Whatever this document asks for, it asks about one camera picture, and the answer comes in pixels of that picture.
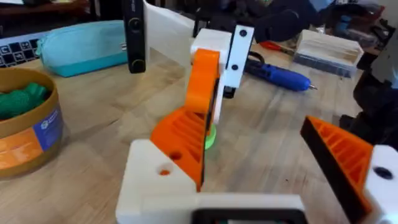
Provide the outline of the finger of the white orange right gripper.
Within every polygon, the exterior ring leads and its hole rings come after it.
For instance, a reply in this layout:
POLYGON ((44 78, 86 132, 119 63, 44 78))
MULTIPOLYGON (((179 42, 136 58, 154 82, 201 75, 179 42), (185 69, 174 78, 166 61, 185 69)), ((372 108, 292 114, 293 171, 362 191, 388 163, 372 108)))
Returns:
POLYGON ((223 92, 225 87, 239 88, 244 66, 252 45, 254 28, 237 25, 232 36, 228 59, 220 76, 218 91, 213 110, 213 122, 218 124, 221 114, 223 92))
POLYGON ((210 124, 213 123, 218 81, 226 65, 231 36, 229 32, 202 29, 190 47, 192 64, 185 107, 206 116, 210 124))

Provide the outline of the white block left gripper left finger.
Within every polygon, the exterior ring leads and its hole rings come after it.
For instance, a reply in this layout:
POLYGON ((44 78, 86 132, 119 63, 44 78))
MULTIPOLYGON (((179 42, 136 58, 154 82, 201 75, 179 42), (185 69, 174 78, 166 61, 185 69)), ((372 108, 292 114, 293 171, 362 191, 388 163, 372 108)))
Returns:
POLYGON ((195 182, 150 140, 131 143, 116 206, 118 223, 190 223, 195 182))

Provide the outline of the white orange left gripper right finger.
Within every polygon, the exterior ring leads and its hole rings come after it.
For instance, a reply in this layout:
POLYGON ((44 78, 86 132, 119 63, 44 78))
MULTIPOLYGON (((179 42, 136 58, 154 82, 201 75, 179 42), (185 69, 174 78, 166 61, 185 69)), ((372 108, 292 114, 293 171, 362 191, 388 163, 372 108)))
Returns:
POLYGON ((314 116, 300 135, 350 223, 397 224, 397 150, 314 116))

